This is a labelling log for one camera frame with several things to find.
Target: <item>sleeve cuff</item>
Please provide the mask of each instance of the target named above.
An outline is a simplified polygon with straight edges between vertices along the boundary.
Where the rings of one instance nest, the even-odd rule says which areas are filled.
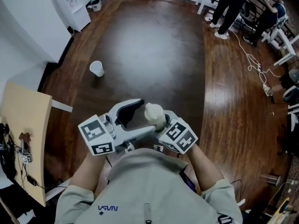
[[[209,192],[212,192],[216,189],[222,189],[222,188],[227,188],[227,187],[230,187],[231,184],[228,182],[228,180],[226,179],[221,179],[221,180],[218,180],[214,186],[210,187],[208,190],[206,191],[203,191],[201,193],[202,196],[204,196],[205,194],[209,193]]]
[[[93,202],[94,201],[94,193],[90,190],[71,185],[68,186],[65,191],[62,193],[63,196],[68,195],[68,194],[77,194],[82,197],[85,197],[85,201],[87,202]]]

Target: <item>white paper cup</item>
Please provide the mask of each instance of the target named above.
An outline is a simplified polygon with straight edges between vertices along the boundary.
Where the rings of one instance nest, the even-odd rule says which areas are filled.
[[[98,77],[101,77],[104,74],[103,65],[100,61],[94,61],[91,63],[89,70]]]

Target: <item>person in black pants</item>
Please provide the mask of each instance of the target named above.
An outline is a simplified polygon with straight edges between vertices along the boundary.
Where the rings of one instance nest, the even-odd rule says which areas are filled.
[[[213,14],[213,19],[210,24],[212,28],[219,28],[217,32],[215,32],[215,36],[226,40],[228,37],[225,35],[225,32],[230,28],[230,26],[235,21],[236,17],[238,16],[245,0],[219,0],[218,6]],[[225,15],[224,23],[221,25],[218,23],[219,18],[228,8],[228,12]]]
[[[284,7],[284,0],[275,0],[275,3],[270,5],[268,0],[263,0],[267,9],[262,13],[259,18],[259,24],[256,28],[256,32],[251,37],[243,37],[243,40],[256,46],[257,40],[261,37],[263,32],[271,28],[273,25],[276,24],[278,18],[285,15],[285,7]]]

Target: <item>wooden floor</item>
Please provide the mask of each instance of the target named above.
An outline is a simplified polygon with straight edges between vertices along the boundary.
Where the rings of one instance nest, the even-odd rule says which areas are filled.
[[[197,12],[193,2],[186,0],[104,0],[101,12],[90,13],[92,23],[83,32],[75,34],[61,68],[47,79],[43,92],[57,101],[75,105],[84,71],[100,38],[109,26],[114,12],[123,1],[153,5],[166,1],[178,9]],[[229,181],[242,179],[242,198],[246,203],[242,210],[250,209],[258,201],[268,201],[277,189],[267,186],[262,174],[279,174],[285,178],[289,167],[286,156],[277,156],[280,150],[276,137],[282,124],[286,125],[286,105],[272,104],[265,97],[262,83],[255,71],[249,72],[247,58],[237,38],[230,33],[229,40],[214,37],[214,31],[202,18],[205,44],[206,93],[200,147],[215,162]],[[263,70],[278,58],[267,44],[252,48],[241,41],[244,49],[253,54]],[[277,75],[284,73],[282,67],[271,67]],[[270,85],[278,79],[267,75]],[[281,103],[281,95],[275,100]],[[45,168],[54,179],[66,180],[78,168],[86,153],[83,139],[78,133],[77,120],[72,114],[52,109],[45,144]],[[111,155],[112,164],[117,160]],[[101,180],[109,171],[106,163]],[[192,167],[187,170],[195,182]],[[105,187],[102,181],[98,190]],[[236,199],[240,199],[240,182],[235,184]]]

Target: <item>person's arm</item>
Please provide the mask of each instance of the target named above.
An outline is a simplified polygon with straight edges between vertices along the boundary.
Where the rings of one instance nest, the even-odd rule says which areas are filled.
[[[215,209],[220,220],[241,224],[242,214],[235,200],[234,187],[196,144],[188,150],[187,155],[203,191],[202,198]]]
[[[106,156],[105,154],[93,156],[87,151],[83,163],[71,178],[70,185],[95,192]]]
[[[87,155],[59,197],[55,224],[72,224],[94,201],[94,192],[105,164],[106,155]]]
[[[187,155],[194,168],[199,187],[202,191],[208,190],[217,181],[224,179],[219,169],[208,159],[197,144],[194,144],[188,150]]]
[[[273,13],[277,13],[277,8],[276,7],[272,7],[271,4],[267,1],[267,0],[263,0],[264,3],[266,4],[266,6],[268,7],[268,9],[273,12]]]

